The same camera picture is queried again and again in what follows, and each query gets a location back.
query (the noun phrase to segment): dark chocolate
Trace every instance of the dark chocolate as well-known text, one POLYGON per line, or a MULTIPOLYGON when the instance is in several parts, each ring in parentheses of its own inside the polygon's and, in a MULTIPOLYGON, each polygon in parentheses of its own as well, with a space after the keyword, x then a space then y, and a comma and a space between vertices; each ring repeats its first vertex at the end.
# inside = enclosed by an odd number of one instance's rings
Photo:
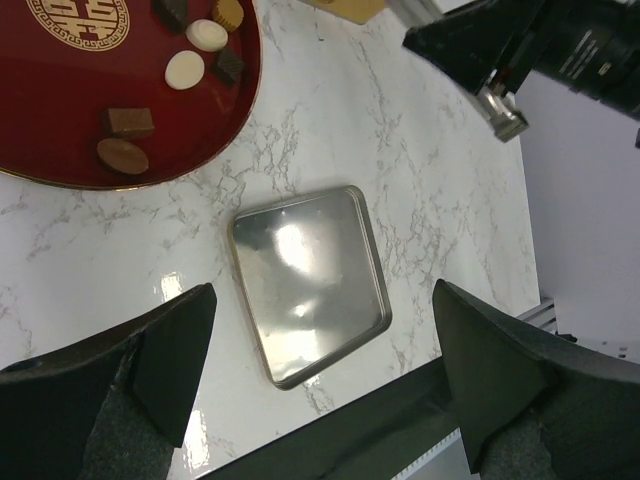
POLYGON ((231 88, 240 80, 244 62, 230 49, 225 48, 216 55, 216 60, 210 69, 211 73, 218 77, 222 83, 231 88))
POLYGON ((104 114, 107 135, 116 138, 143 138, 153 133, 148 108, 109 108, 104 114))
POLYGON ((153 13, 174 35, 181 35, 189 25, 187 0, 152 0, 153 13))

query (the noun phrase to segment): gold pattern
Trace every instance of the gold pattern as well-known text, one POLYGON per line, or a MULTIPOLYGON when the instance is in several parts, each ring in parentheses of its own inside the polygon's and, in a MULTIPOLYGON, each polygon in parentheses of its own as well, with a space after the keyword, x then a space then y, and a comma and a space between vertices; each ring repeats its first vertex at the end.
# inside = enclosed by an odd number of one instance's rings
POLYGON ((31 13, 51 35, 80 50, 111 50, 129 33, 125 0, 26 1, 31 13))

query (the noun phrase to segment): round white chocolate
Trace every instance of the round white chocolate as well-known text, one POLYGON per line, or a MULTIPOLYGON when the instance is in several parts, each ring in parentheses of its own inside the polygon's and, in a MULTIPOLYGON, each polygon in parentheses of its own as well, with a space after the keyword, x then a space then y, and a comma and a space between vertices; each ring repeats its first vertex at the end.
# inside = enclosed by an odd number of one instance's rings
POLYGON ((229 41, 229 34, 222 25, 211 20, 196 20, 187 28, 187 38, 203 52, 222 50, 229 41))
POLYGON ((175 90, 194 87, 204 77, 204 60, 196 52, 183 50, 176 53, 164 72, 167 84, 175 90))

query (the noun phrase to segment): marble countertop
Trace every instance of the marble countertop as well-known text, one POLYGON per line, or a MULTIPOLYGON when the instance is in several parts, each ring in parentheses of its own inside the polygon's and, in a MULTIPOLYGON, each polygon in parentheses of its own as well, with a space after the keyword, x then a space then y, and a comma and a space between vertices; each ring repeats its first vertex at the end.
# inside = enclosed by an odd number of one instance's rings
POLYGON ((209 355, 171 479, 214 470, 437 357, 438 277, 513 314, 538 303, 519 142, 495 140, 446 78, 401 49, 391 12, 361 27, 296 0, 258 0, 257 10, 258 99, 205 167, 129 192, 0 176, 0 368, 213 283, 209 355), (367 198, 393 323, 283 392, 264 371, 227 224, 344 184, 367 198))

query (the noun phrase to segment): square metal tray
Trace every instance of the square metal tray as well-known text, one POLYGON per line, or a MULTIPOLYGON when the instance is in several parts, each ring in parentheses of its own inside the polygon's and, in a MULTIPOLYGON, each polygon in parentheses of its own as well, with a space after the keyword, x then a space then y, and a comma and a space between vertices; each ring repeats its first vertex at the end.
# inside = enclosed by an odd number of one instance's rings
POLYGON ((295 387, 389 328, 387 288, 357 187, 240 213, 229 237, 276 387, 295 387))

